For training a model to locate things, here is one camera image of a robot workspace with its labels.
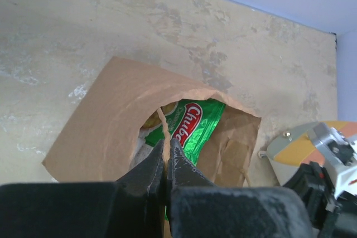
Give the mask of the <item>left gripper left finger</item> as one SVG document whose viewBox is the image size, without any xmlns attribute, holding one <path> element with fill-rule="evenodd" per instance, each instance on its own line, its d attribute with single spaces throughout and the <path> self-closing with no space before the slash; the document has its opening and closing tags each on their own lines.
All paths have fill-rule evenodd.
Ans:
<svg viewBox="0 0 357 238">
<path fill-rule="evenodd" d="M 163 142 L 116 181 L 1 186 L 2 237 L 162 237 Z"/>
</svg>

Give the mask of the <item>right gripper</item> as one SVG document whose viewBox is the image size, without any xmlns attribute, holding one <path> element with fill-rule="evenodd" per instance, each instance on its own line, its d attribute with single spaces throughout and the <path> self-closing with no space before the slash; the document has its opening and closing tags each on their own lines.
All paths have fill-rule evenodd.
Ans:
<svg viewBox="0 0 357 238">
<path fill-rule="evenodd" d="M 307 132 L 324 164 L 301 164 L 284 186 L 305 204 L 318 237 L 356 237 L 356 136 L 319 123 Z"/>
</svg>

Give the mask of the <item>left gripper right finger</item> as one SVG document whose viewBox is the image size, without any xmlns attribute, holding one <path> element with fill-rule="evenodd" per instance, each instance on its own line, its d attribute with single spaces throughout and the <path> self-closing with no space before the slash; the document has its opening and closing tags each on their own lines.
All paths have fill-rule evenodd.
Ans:
<svg viewBox="0 0 357 238">
<path fill-rule="evenodd" d="M 305 205 L 285 187 L 219 187 L 170 141 L 172 237 L 313 237 Z"/>
</svg>

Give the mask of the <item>brown paper bag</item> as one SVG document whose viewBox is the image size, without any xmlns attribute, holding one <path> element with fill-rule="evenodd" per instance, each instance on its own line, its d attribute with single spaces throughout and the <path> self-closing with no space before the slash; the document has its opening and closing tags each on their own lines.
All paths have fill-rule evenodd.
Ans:
<svg viewBox="0 0 357 238">
<path fill-rule="evenodd" d="M 64 126 L 43 164 L 56 183 L 110 182 L 128 173 L 139 129 L 153 111 L 181 99 L 222 101 L 226 108 L 203 148 L 199 167 L 221 185 L 224 160 L 247 168 L 261 119 L 199 81 L 137 61 L 112 58 Z"/>
</svg>

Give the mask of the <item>green Chuba cassava chips bag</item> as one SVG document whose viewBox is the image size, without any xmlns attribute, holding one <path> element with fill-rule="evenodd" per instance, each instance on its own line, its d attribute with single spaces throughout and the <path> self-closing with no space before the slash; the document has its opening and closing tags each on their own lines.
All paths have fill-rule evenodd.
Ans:
<svg viewBox="0 0 357 238">
<path fill-rule="evenodd" d="M 161 107 L 171 138 L 181 144 L 185 156 L 197 165 L 199 154 L 209 140 L 226 105 L 215 99 L 181 99 Z M 154 112 L 141 126 L 130 168 L 143 161 L 157 142 L 164 138 L 162 122 Z"/>
</svg>

